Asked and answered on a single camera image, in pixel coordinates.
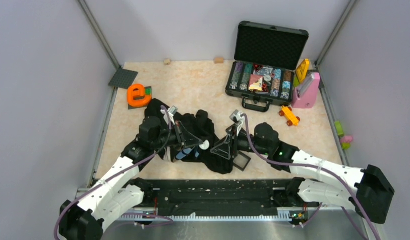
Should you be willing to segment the black printed t-shirt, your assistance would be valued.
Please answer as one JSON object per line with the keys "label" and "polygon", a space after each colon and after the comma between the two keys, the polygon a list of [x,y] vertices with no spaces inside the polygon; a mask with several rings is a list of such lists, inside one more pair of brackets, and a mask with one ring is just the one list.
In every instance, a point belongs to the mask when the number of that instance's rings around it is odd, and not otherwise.
{"label": "black printed t-shirt", "polygon": [[[152,99],[151,102],[146,107],[144,111],[144,116],[147,117],[157,117],[161,121],[161,125],[166,128],[168,125],[165,122],[167,119],[161,113],[161,107],[164,106],[168,108],[169,106],[160,101],[159,99]],[[215,125],[213,121],[209,118],[207,111],[199,109],[196,114],[176,113],[174,115],[174,120],[181,121],[183,126],[196,137],[207,140],[210,144],[209,148],[212,148],[215,143],[220,139],[215,133]],[[210,171],[219,173],[222,175],[230,174],[233,171],[234,163],[232,160],[227,160],[216,154],[211,153],[211,149],[202,150],[197,148],[192,151],[185,150],[182,153],[181,150],[177,150],[174,147],[170,148],[170,157],[172,161],[182,161],[185,163],[202,163]]]}

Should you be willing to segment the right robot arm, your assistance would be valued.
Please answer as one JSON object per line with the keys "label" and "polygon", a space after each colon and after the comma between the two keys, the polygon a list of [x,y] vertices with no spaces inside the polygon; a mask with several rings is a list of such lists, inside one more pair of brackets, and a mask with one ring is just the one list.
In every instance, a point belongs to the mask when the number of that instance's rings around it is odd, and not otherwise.
{"label": "right robot arm", "polygon": [[254,134],[248,134],[239,124],[226,132],[226,137],[211,148],[212,154],[234,160],[239,152],[256,153],[278,171],[304,176],[286,189],[290,205],[337,205],[355,210],[372,223],[386,222],[395,190],[379,167],[349,167],[323,160],[281,141],[279,133],[266,122],[257,125]]}

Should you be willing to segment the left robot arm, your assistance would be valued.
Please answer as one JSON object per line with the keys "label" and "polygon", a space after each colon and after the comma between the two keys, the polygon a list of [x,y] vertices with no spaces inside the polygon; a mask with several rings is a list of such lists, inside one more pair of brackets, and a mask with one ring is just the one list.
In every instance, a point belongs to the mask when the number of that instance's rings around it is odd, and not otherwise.
{"label": "left robot arm", "polygon": [[153,202],[148,188],[125,186],[159,152],[167,148],[207,150],[208,140],[188,131],[179,120],[167,117],[163,127],[158,117],[146,117],[135,140],[127,145],[111,169],[87,192],[66,201],[54,227],[54,237],[67,240],[100,240],[110,225],[130,208],[147,207]]}

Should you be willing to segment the yellow toy car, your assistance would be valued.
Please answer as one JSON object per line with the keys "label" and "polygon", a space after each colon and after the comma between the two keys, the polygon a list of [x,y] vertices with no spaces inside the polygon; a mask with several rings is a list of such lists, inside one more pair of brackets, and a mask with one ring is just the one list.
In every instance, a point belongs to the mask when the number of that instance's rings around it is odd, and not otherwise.
{"label": "yellow toy car", "polygon": [[288,127],[298,126],[301,121],[301,119],[292,112],[292,108],[290,106],[281,106],[278,114],[281,117],[286,118],[286,124]]}

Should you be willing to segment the small wooden block left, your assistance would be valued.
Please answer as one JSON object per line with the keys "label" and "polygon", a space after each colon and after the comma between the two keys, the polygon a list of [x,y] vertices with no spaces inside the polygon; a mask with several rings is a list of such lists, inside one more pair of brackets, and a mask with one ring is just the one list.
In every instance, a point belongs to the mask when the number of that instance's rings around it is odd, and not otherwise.
{"label": "small wooden block left", "polygon": [[164,61],[163,61],[163,63],[164,63],[164,65],[170,65],[171,64],[171,60],[169,59],[169,58],[166,58]]}

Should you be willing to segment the small wooden block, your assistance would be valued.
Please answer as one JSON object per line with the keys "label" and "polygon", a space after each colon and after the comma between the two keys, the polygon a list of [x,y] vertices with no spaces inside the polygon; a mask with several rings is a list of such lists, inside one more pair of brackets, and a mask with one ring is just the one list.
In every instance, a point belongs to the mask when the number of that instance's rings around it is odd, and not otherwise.
{"label": "small wooden block", "polygon": [[215,57],[213,59],[214,64],[223,64],[225,59],[223,57]]}
{"label": "small wooden block", "polygon": [[170,65],[171,64],[171,60],[169,59],[169,58],[166,58],[164,61],[163,61],[163,63],[164,63],[164,65]]}

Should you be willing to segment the small wooden block right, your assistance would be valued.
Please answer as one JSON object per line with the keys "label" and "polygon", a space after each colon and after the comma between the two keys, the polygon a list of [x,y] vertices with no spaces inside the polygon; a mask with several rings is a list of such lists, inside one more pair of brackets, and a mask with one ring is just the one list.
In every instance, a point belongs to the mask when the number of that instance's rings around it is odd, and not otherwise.
{"label": "small wooden block right", "polygon": [[223,64],[225,59],[223,57],[215,57],[213,59],[214,64]]}

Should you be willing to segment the dark grey lego baseplate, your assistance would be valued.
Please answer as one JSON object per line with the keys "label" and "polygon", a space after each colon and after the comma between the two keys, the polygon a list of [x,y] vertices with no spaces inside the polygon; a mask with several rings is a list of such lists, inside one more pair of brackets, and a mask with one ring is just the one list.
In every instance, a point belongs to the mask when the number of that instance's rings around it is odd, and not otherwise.
{"label": "dark grey lego baseplate", "polygon": [[127,90],[133,85],[138,74],[137,71],[119,68],[111,78],[108,86]]}

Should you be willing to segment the pink box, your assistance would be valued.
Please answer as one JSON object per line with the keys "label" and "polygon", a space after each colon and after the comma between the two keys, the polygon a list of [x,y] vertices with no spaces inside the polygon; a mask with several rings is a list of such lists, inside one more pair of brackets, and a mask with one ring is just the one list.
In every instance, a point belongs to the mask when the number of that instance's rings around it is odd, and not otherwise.
{"label": "pink box", "polygon": [[314,107],[319,92],[321,76],[318,72],[308,73],[304,81],[293,90],[291,106],[295,109]]}

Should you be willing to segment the black poker chip case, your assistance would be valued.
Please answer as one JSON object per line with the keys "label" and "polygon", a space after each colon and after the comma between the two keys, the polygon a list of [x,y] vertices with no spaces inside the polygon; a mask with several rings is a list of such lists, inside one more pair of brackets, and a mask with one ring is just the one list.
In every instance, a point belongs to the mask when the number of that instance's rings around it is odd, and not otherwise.
{"label": "black poker chip case", "polygon": [[225,93],[240,98],[243,108],[262,113],[271,105],[290,105],[308,39],[304,29],[241,21]]}

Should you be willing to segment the yellow toy piece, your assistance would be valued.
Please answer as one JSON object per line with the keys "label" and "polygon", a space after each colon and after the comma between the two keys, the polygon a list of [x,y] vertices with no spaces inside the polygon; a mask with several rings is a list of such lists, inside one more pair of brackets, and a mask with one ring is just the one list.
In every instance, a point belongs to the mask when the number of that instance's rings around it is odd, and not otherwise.
{"label": "yellow toy piece", "polygon": [[309,66],[310,60],[308,58],[305,58],[296,68],[295,76],[293,79],[293,86],[295,88],[304,82],[308,74]]}

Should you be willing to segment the green and pink toy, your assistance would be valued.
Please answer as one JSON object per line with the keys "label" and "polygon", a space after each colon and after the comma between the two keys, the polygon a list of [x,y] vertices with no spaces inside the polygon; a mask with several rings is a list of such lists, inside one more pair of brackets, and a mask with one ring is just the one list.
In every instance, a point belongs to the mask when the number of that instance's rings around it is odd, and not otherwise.
{"label": "green and pink toy", "polygon": [[334,122],[334,127],[336,130],[336,134],[339,137],[339,142],[341,145],[341,148],[343,150],[347,150],[351,147],[351,143],[353,142],[354,138],[352,135],[347,135],[344,132],[344,129],[342,127],[342,124],[340,121],[335,121]]}

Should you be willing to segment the lower black square frame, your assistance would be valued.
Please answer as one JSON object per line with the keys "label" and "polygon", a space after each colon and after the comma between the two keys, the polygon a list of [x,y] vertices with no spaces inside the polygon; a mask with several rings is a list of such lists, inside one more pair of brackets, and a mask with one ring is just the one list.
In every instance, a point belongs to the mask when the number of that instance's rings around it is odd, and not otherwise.
{"label": "lower black square frame", "polygon": [[238,156],[233,160],[233,166],[238,170],[244,172],[251,160],[252,159],[248,155],[242,154],[240,152]]}

